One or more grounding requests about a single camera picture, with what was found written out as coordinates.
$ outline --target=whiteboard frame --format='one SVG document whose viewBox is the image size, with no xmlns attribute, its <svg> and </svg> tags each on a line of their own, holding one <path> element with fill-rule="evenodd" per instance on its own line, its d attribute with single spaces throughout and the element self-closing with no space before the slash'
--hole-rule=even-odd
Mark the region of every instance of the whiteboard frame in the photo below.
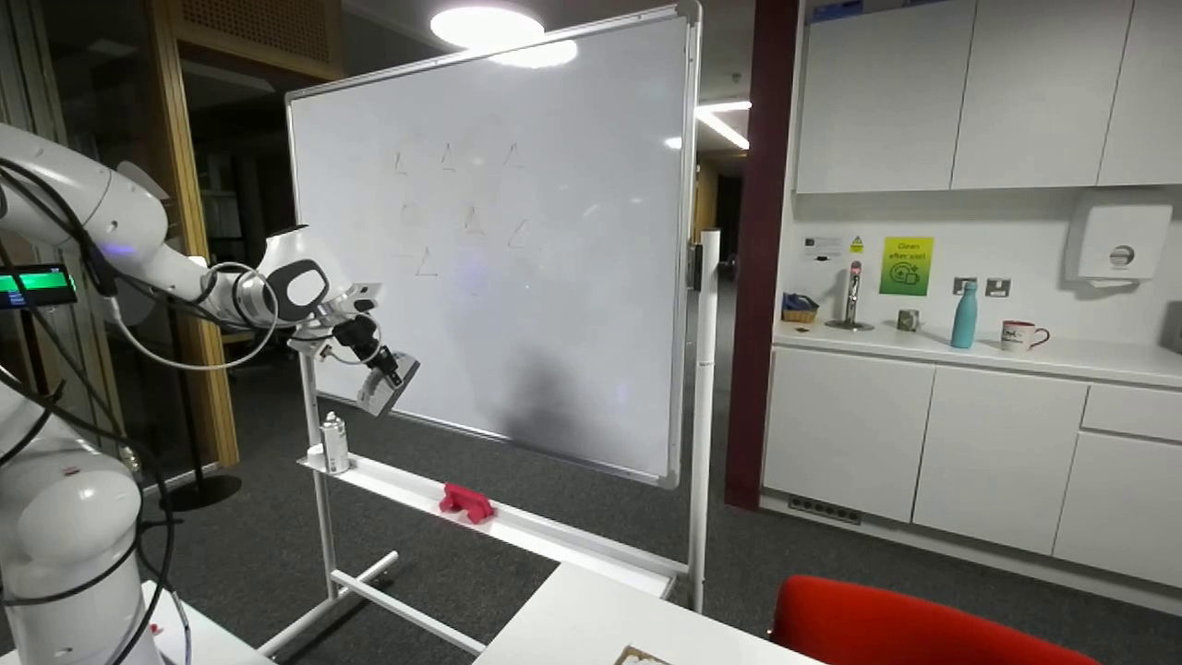
<svg viewBox="0 0 1182 665">
<path fill-rule="evenodd" d="M 503 46 L 503 48 L 472 48 L 472 53 L 453 53 L 453 55 L 436 55 L 436 58 L 420 58 L 420 63 L 405 63 L 405 66 L 387 66 L 387 72 L 373 72 L 373 76 L 357 76 L 357 79 L 346 79 L 346 80 L 330 80 L 330 85 L 309 85 L 309 89 L 297 89 L 288 94 L 283 101 L 283 110 L 291 120 L 291 104 L 301 101 L 315 101 L 315 96 L 330 96 L 330 94 L 346 94 L 346 89 L 365 89 L 365 85 L 382 85 L 387 79 L 409 79 L 409 76 L 424 76 L 424 72 L 443 72 L 443 66 L 461 66 L 461 63 L 472 63 L 472 58 L 490 58 L 490 55 L 505 55 L 505 53 L 519 53 L 519 48 L 543 48 L 543 46 L 559 46 L 559 42 L 576 42 L 576 39 L 595 39 L 595 35 L 612 35 L 612 29 L 628 29 L 628 28 L 644 28 L 644 21 L 660 21 L 660 20 L 684 20 L 691 29 L 687 29 L 687 66 L 684 66 L 684 148 L 680 148 L 680 201 L 676 201 L 676 227 L 680 227 L 680 258 L 676 258 L 676 275 L 674 275 L 674 286 L 676 287 L 676 305 L 674 305 L 674 339 L 670 339 L 670 355 L 674 355 L 674 379 L 670 379 L 670 449 L 666 449 L 666 472 L 660 476 L 650 476 L 644 470 L 626 470 L 626 465 L 610 465 L 610 463 L 595 463 L 595 460 L 572 460 L 572 454 L 559 454 L 559 450 L 546 450 L 546 449 L 533 449 L 524 443 L 527 450 L 538 450 L 538 454 L 559 454 L 559 460 L 569 460 L 569 463 L 584 463 L 584 465 L 595 465 L 595 470 L 605 470 L 612 476 L 628 476 L 628 482 L 639 482 L 639 484 L 654 484 L 654 488 L 680 488 L 680 472 L 684 472 L 684 406 L 687 406 L 687 359 L 684 359 L 684 349 L 687 349 L 687 301 L 691 301 L 691 287 L 687 287 L 687 264 L 691 264 L 691 215 L 695 215 L 695 152 L 697 152 L 697 120 L 695 120 L 695 106 L 697 106 L 697 58 L 702 58 L 702 8 L 697 5 L 670 5 L 670 8 L 650 8 L 650 13 L 632 13 L 632 16 L 617 16 L 617 20 L 604 20 L 604 21 L 584 21 L 584 28 L 572 28 L 572 29 L 554 29 L 554 35 L 543 35 L 535 42 L 519 42 L 519 46 Z M 420 423 L 420 424 L 431 424 L 431 428 L 448 428 L 448 431 L 464 431 L 464 436 L 477 436 L 477 441 L 509 441 L 503 431 L 489 431 L 480 424 L 461 424 L 461 423 L 448 423 L 448 417 L 427 417 L 427 415 L 405 415 L 400 412 L 397 417 L 404 423 Z"/>
</svg>

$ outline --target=white table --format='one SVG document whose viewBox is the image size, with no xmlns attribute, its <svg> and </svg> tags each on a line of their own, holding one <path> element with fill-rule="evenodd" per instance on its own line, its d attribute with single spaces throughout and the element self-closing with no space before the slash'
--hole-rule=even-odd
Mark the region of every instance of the white table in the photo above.
<svg viewBox="0 0 1182 665">
<path fill-rule="evenodd" d="M 187 632 L 191 632 L 191 665 L 275 665 L 222 625 L 207 622 L 200 610 L 186 605 Z M 171 594 L 159 594 L 152 614 L 154 649 L 178 665 L 186 665 L 186 628 Z"/>
<path fill-rule="evenodd" d="M 748 635 L 580 567 L 549 582 L 489 642 L 477 665 L 818 665 L 807 654 Z"/>
</svg>

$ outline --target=blue bottle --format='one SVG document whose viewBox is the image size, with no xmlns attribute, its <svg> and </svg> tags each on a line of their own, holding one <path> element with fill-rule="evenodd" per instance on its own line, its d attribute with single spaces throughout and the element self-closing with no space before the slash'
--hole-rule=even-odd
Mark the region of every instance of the blue bottle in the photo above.
<svg viewBox="0 0 1182 665">
<path fill-rule="evenodd" d="M 953 349 L 975 344 L 975 280 L 963 280 L 958 317 L 953 317 Z"/>
</svg>

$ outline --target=cable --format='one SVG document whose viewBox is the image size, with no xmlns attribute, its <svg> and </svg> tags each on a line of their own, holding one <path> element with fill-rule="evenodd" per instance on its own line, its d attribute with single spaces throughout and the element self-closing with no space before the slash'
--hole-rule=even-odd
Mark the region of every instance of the cable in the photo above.
<svg viewBox="0 0 1182 665">
<path fill-rule="evenodd" d="M 279 326 L 280 326 L 279 317 L 270 317 L 262 339 L 258 339 L 246 355 L 242 355 L 242 359 L 233 359 L 233 362 L 191 367 L 191 362 L 163 359 L 163 355 L 154 355 L 146 339 L 137 339 L 137 333 L 122 322 L 117 301 L 107 301 L 107 308 L 110 308 L 115 328 L 126 337 L 126 344 L 134 344 L 134 349 L 137 349 L 141 355 L 149 355 L 152 362 L 159 362 L 159 367 L 168 367 L 168 369 L 181 369 L 181 374 L 222 374 L 222 369 L 246 367 L 250 359 L 258 359 L 258 355 L 267 351 L 270 337 L 275 337 Z"/>
<path fill-rule="evenodd" d="M 0 465 L 9 465 L 14 454 L 24 454 L 24 450 L 42 436 L 48 415 L 52 415 L 52 412 L 43 406 L 42 417 L 25 428 L 25 436 L 0 454 Z"/>
<path fill-rule="evenodd" d="M 117 417 L 115 417 L 115 412 L 107 406 L 107 398 L 89 386 L 89 379 L 82 374 L 82 367 L 75 362 L 75 355 L 67 355 L 67 344 L 52 333 L 52 326 L 42 317 L 42 312 L 33 308 L 33 317 L 42 322 L 42 328 L 48 333 L 48 339 L 54 344 L 54 351 L 67 359 L 67 367 L 77 374 L 77 382 L 85 386 L 85 391 L 94 395 L 94 404 L 107 415 L 107 424 L 110 428 L 117 428 Z M 52 412 L 52 415 L 67 415 L 67 412 L 59 412 L 54 404 L 43 404 L 43 398 L 38 398 L 38 395 L 31 395 L 17 382 L 11 382 L 11 379 L 4 379 L 0 374 L 0 382 L 9 386 L 9 388 L 14 388 L 17 395 L 25 395 L 25 398 L 33 398 L 33 404 L 42 404 L 43 412 Z M 152 482 L 154 482 L 154 488 L 159 488 L 159 505 L 163 505 L 163 513 L 168 513 L 168 556 L 163 556 L 163 572 L 173 567 L 173 505 L 171 505 L 171 488 L 168 488 L 168 482 L 163 482 L 163 470 L 159 470 L 159 463 L 154 463 L 154 454 L 149 450 L 149 449 L 137 449 L 134 441 L 126 441 L 122 431 L 117 436 L 110 436 L 110 441 L 117 441 L 117 443 L 126 443 L 126 449 L 134 449 L 141 460 L 149 460 L 149 472 L 152 472 Z M 154 594 L 149 598 L 149 605 L 146 605 L 146 616 L 141 616 L 141 625 L 137 625 L 137 632 L 122 642 L 122 649 L 115 654 L 115 662 L 110 665 L 122 665 L 126 659 L 131 659 L 131 649 L 141 642 L 141 635 L 149 632 L 149 622 L 152 622 L 152 614 L 154 614 L 154 605 L 159 605 L 159 594 L 163 594 L 163 589 L 154 589 Z"/>
<path fill-rule="evenodd" d="M 171 598 L 173 598 L 173 605 L 178 605 L 178 616 L 181 616 L 181 632 L 186 632 L 186 665 L 191 665 L 191 628 L 187 628 L 187 610 L 186 610 L 186 601 L 178 598 L 178 593 L 173 593 L 173 583 L 168 582 L 168 572 L 159 572 L 159 571 L 146 557 L 146 552 L 141 552 L 141 567 L 154 577 L 159 589 L 171 593 Z"/>
<path fill-rule="evenodd" d="M 63 201 L 63 193 L 54 193 L 54 188 L 52 188 L 48 181 L 42 181 L 33 169 L 25 169 L 25 165 L 17 165 L 17 162 L 11 162 L 11 159 L 0 159 L 0 165 L 9 169 L 9 181 L 11 181 L 24 196 L 31 196 L 33 207 L 42 207 L 67 237 L 75 237 L 75 244 L 77 244 L 77 250 L 82 250 L 82 258 L 85 258 L 85 270 L 89 270 L 89 278 L 96 280 L 96 287 L 101 287 L 102 296 L 115 296 L 115 278 L 117 278 L 117 270 L 107 264 L 107 257 L 101 250 L 101 244 L 85 232 L 82 217 L 77 217 L 75 207 Z M 43 196 L 59 207 L 63 217 L 59 217 L 54 211 L 48 211 L 48 202 L 43 202 L 42 196 L 33 196 L 33 193 L 31 193 L 17 179 L 11 179 L 11 173 L 33 181 L 38 193 L 43 193 Z"/>
<path fill-rule="evenodd" d="M 14 270 L 4 244 L 0 244 L 0 265 L 4 265 L 4 270 Z M 59 359 L 69 367 L 69 374 L 85 386 L 85 391 L 94 395 L 94 404 L 102 412 L 107 424 L 117 428 L 115 412 L 110 412 L 107 398 L 101 398 L 101 391 L 89 386 L 85 369 L 75 362 L 75 355 L 67 351 L 63 337 L 43 322 L 43 316 L 42 316 L 38 308 L 31 308 L 31 316 L 33 316 L 33 322 L 42 326 L 42 333 L 48 337 L 48 344 L 59 351 Z"/>
<path fill-rule="evenodd" d="M 163 294 L 163 287 L 154 287 L 154 286 L 149 286 L 149 280 L 137 280 L 137 278 L 131 278 L 131 275 L 117 275 L 117 280 L 131 286 L 134 294 L 141 294 L 146 301 L 163 301 L 171 312 L 186 312 L 186 316 L 191 316 L 191 317 L 227 326 L 222 317 L 216 317 L 211 312 L 200 308 L 200 301 L 211 294 L 216 280 L 203 287 L 200 301 L 178 301 L 178 296 L 171 296 L 171 294 Z"/>
<path fill-rule="evenodd" d="M 122 571 L 122 563 L 134 557 L 134 552 L 137 552 L 137 542 L 131 542 L 102 572 L 96 572 L 85 583 L 75 583 L 75 589 L 54 593 L 54 594 L 4 594 L 0 605 L 48 605 L 48 601 L 75 598 L 75 594 L 96 589 L 101 582 L 115 577 L 115 571 Z"/>
</svg>

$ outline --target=white cabinet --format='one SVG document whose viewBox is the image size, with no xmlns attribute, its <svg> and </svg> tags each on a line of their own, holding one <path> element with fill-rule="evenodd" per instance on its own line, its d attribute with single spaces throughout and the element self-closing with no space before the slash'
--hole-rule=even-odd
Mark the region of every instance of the white cabinet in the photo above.
<svg viewBox="0 0 1182 665">
<path fill-rule="evenodd" d="M 1182 449 L 1081 431 L 1058 556 L 1182 589 Z"/>
<path fill-rule="evenodd" d="M 1132 0 L 979 0 L 953 188 L 1092 186 Z"/>
<path fill-rule="evenodd" d="M 937 369 L 915 525 L 1049 556 L 1086 386 Z"/>
<path fill-rule="evenodd" d="M 808 28 L 798 193 L 951 188 L 973 8 Z"/>
<path fill-rule="evenodd" d="M 1137 0 L 1102 186 L 1182 186 L 1182 5 Z"/>
<path fill-rule="evenodd" d="M 766 488 L 909 523 L 930 367 L 777 349 Z"/>
<path fill-rule="evenodd" d="M 1182 443 L 1182 391 L 1092 386 L 1086 395 L 1081 428 Z"/>
</svg>

